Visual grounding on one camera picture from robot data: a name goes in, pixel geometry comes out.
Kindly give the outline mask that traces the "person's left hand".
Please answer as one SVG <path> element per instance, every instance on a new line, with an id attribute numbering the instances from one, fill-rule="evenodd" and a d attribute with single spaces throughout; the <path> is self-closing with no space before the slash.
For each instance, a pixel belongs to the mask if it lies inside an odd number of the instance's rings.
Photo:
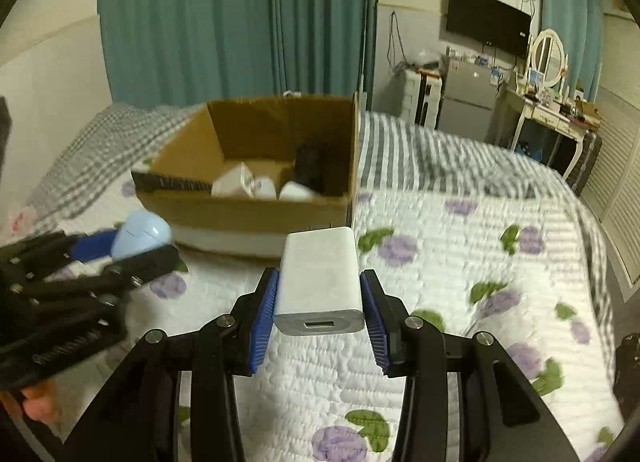
<path id="1" fill-rule="evenodd" d="M 1 403 L 12 418 L 21 416 L 44 424 L 53 423 L 58 417 L 58 386 L 55 380 L 42 381 L 35 386 L 23 388 L 24 397 L 18 401 L 11 393 L 1 392 Z"/>

